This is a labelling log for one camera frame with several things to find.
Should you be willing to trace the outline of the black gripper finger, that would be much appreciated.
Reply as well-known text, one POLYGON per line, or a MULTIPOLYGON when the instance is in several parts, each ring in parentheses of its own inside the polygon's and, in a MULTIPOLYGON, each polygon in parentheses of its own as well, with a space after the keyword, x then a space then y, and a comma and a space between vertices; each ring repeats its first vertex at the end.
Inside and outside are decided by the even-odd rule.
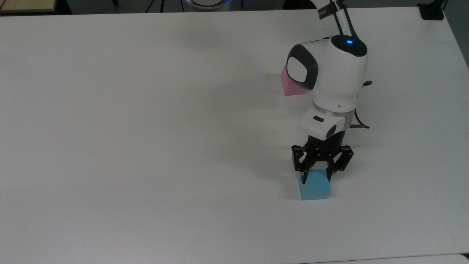
POLYGON ((307 145, 293 145, 292 159, 295 170, 303 173, 303 175, 300 176, 301 183, 306 184, 309 170, 314 165, 314 151, 307 145))
POLYGON ((330 182, 332 175, 336 172, 343 172, 352 159, 354 152, 350 146, 342 146, 327 152, 326 155, 326 174, 330 182))

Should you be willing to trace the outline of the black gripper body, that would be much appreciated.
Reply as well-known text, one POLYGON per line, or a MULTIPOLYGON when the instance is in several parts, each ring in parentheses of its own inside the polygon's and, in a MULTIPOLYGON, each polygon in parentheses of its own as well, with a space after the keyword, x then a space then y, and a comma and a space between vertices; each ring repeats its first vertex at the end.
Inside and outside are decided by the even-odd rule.
POLYGON ((346 131, 338 132, 326 140, 320 140, 316 137, 308 136, 306 143, 306 153, 311 153, 316 151, 335 151, 342 148, 342 142, 344 140, 346 131))

